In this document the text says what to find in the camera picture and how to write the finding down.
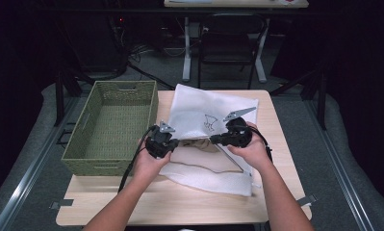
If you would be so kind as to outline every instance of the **person's right hand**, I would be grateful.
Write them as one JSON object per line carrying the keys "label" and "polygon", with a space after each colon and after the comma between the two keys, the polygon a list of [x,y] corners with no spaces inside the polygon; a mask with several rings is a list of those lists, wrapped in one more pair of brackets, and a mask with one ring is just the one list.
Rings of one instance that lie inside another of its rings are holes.
{"label": "person's right hand", "polygon": [[[247,125],[257,128],[257,126],[251,122],[247,122]],[[270,163],[264,142],[255,133],[252,133],[251,142],[247,147],[241,148],[227,145],[227,148],[235,155],[243,157],[249,165],[255,167],[257,170],[260,170],[262,165]]]}

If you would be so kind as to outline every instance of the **table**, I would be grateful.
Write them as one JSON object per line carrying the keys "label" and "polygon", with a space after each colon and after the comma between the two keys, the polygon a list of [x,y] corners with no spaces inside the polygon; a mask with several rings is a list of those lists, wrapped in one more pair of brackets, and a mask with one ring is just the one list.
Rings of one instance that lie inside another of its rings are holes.
{"label": "table", "polygon": [[[296,199],[305,196],[294,161],[285,140],[278,117],[265,90],[217,90],[217,92],[258,98],[257,125],[272,148],[275,166]],[[157,122],[168,121],[174,91],[161,90]],[[261,185],[261,176],[253,171],[253,179]],[[71,206],[62,206],[57,215],[61,226],[86,225],[115,195],[121,177],[73,175],[64,199],[73,199]],[[302,207],[308,218],[308,206]],[[129,219],[129,225],[184,225],[258,223],[268,220],[264,193],[253,188],[253,195],[203,192],[173,183],[158,176],[147,188]]]}
{"label": "table", "polygon": [[[292,3],[286,0],[212,0],[211,3],[201,3],[199,0],[184,1],[182,0],[165,0],[165,7],[168,8],[307,8],[309,3],[307,0],[294,0]],[[191,54],[190,54],[190,34],[189,34],[189,19],[185,17],[185,62],[183,65],[183,77],[184,82],[190,81],[191,72]],[[263,37],[260,41],[260,47],[255,61],[255,67],[257,70],[258,80],[260,83],[266,83],[267,77],[261,62],[261,54],[263,52],[264,43],[267,37],[268,29],[266,29]]]}

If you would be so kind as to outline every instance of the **black chair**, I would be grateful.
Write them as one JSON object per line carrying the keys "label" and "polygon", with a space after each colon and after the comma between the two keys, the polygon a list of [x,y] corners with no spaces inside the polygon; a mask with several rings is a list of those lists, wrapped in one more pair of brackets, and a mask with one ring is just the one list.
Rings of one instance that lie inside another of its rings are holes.
{"label": "black chair", "polygon": [[[260,40],[266,29],[267,22],[253,13],[214,13],[204,18],[199,26],[198,87],[201,64],[251,65],[247,87],[250,89]],[[258,36],[253,41],[249,35]]]}

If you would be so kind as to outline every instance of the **green woven basket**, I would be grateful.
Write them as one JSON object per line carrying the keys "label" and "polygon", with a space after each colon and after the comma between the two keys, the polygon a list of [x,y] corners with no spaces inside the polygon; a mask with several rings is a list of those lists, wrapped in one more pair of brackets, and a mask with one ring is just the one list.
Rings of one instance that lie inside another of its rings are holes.
{"label": "green woven basket", "polygon": [[75,175],[123,175],[158,105],[155,81],[95,82],[62,162]]}

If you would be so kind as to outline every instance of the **white table leg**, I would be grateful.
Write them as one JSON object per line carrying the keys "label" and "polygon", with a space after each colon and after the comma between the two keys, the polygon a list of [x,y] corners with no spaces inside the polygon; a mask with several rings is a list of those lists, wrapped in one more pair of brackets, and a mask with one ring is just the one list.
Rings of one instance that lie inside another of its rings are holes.
{"label": "white table leg", "polygon": [[183,82],[189,82],[191,79],[191,38],[189,35],[189,18],[185,17],[185,63],[183,64]]}
{"label": "white table leg", "polygon": [[258,80],[260,83],[267,82],[266,72],[264,71],[263,63],[261,62],[261,53],[263,53],[264,43],[266,42],[266,37],[268,33],[268,27],[264,32],[263,37],[260,40],[260,48],[258,49],[257,59],[255,60],[255,68],[257,69]]}

